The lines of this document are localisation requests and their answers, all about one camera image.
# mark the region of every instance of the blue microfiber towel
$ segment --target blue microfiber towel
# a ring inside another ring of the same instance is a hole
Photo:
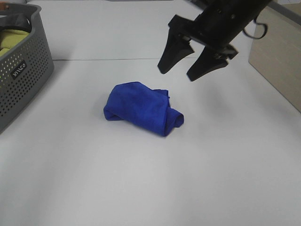
[[[184,116],[169,105],[168,90],[152,90],[137,81],[115,86],[103,113],[109,121],[127,120],[162,136],[184,123]]]

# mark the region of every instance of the yellow cloth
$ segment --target yellow cloth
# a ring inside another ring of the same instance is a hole
[[[0,34],[0,49],[13,48],[28,35],[28,32],[18,30],[3,30]]]
[[[6,54],[8,51],[10,51],[9,48],[3,48],[2,50],[0,50],[0,57],[4,54]]]

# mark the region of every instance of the crumpled towel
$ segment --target crumpled towel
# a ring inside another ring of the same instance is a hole
[[[103,113],[109,121],[127,120],[164,137],[184,123],[170,107],[168,90],[151,90],[137,81],[115,86]]]

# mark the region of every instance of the wooden panel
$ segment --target wooden panel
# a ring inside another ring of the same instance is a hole
[[[269,31],[254,40],[249,62],[301,112],[301,26],[266,8],[258,18]],[[255,35],[262,34],[256,27]]]

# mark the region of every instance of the basket label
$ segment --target basket label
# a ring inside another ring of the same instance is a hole
[[[11,73],[11,77],[13,80],[19,77],[19,75],[26,69],[27,64],[25,60],[23,60]]]

